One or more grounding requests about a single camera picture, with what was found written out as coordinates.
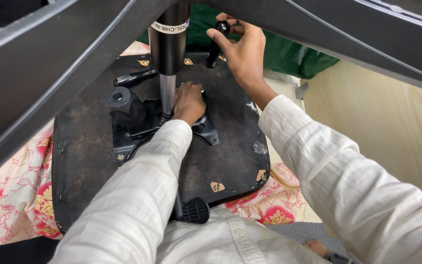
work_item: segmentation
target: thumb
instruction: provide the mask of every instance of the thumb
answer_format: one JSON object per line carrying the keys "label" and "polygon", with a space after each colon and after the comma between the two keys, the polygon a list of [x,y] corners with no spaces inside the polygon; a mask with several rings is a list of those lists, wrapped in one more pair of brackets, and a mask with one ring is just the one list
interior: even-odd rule
{"label": "thumb", "polygon": [[210,37],[216,44],[221,48],[221,50],[225,53],[227,49],[232,45],[226,37],[215,29],[208,29],[206,31],[208,37]]}

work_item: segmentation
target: white sleeve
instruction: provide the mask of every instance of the white sleeve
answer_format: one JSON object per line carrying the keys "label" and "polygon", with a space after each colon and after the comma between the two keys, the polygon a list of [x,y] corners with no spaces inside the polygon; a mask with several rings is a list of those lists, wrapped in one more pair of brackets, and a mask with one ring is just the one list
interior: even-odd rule
{"label": "white sleeve", "polygon": [[154,263],[191,139],[186,122],[165,123],[105,183],[50,263]]}
{"label": "white sleeve", "polygon": [[364,264],[422,263],[422,191],[359,154],[284,95],[259,121],[315,213]]}

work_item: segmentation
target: green cloth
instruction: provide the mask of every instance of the green cloth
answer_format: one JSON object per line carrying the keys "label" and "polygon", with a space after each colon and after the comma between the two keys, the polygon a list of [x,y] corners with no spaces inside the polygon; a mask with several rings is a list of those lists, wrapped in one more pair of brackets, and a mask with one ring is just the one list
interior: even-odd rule
{"label": "green cloth", "polygon": [[[216,15],[220,12],[208,6],[192,4],[188,27],[187,51],[209,51],[210,39],[206,30],[216,25]],[[307,46],[285,39],[263,30],[266,45],[263,68],[310,79],[316,73],[335,65],[339,59],[331,57]],[[239,40],[240,36],[231,34],[230,39]],[[149,44],[148,32],[144,32],[137,41]]]}

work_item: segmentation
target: shirt button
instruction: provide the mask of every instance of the shirt button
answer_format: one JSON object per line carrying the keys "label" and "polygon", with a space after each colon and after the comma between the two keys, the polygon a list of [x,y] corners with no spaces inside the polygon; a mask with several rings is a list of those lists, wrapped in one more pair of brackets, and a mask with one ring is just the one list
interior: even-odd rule
{"label": "shirt button", "polygon": [[242,228],[236,228],[234,232],[237,236],[243,236],[243,234],[245,233],[245,231]]}

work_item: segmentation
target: white shirt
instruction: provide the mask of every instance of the white shirt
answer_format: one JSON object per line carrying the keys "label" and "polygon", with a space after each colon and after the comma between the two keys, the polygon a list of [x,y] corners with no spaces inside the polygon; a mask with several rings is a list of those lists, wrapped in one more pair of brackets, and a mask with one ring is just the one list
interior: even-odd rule
{"label": "white shirt", "polygon": [[[258,124],[310,207],[360,261],[422,263],[420,189],[399,182],[284,95],[266,106]],[[212,209],[204,225],[167,224],[191,139],[184,121],[164,124],[94,197],[51,263],[327,263],[226,209]]]}

